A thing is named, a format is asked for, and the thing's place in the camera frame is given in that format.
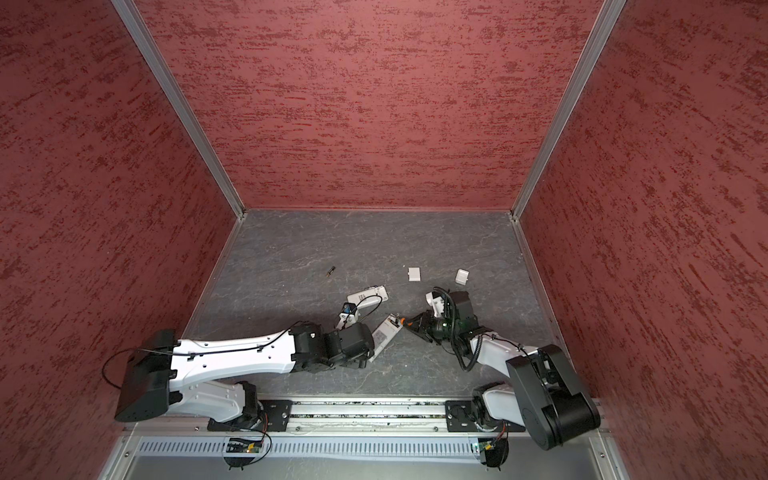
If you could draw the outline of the white remote with screen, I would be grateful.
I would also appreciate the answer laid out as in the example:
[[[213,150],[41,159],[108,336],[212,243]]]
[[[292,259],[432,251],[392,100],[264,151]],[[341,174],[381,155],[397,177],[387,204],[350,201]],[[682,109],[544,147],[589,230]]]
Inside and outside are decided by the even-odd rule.
[[[368,362],[374,362],[402,328],[402,319],[394,314],[389,314],[372,334],[374,351]]]

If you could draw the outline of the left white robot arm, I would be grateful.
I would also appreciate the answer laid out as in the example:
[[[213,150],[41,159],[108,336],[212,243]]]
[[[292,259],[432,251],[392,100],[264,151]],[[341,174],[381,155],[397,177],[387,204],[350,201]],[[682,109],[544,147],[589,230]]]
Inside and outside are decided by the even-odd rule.
[[[361,323],[326,332],[316,323],[299,321],[279,333],[225,341],[179,339],[174,330],[164,329],[126,352],[116,421],[136,423],[171,414],[245,429],[260,415],[256,388],[246,377],[363,369],[375,352],[375,340]]]

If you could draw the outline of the white remote with batteries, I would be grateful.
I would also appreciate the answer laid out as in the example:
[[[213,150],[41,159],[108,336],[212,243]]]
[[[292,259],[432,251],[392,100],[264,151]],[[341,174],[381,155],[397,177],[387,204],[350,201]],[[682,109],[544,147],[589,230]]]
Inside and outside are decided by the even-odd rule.
[[[389,295],[384,286],[369,287],[347,296],[347,302],[354,304],[358,309],[377,306],[380,302],[386,302],[388,299]]]

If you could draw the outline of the white battery cover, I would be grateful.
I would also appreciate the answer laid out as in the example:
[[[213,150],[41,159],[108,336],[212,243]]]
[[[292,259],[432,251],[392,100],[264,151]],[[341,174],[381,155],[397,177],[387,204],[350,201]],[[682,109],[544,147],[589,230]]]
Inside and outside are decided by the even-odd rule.
[[[466,285],[469,280],[470,272],[464,269],[458,269],[455,276],[455,282],[459,285]]]
[[[420,282],[421,281],[421,270],[419,267],[409,267],[408,268],[408,280],[410,282]]]

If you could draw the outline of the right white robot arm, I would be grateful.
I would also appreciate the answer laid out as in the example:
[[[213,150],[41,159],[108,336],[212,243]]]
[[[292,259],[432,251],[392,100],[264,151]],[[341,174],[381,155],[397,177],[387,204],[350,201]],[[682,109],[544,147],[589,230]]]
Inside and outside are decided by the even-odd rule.
[[[500,439],[521,427],[544,450],[600,428],[598,408],[559,346],[524,346],[482,326],[466,291],[435,287],[426,299],[427,311],[402,321],[407,330],[445,348],[464,372],[484,366],[505,376],[448,404],[450,422]]]

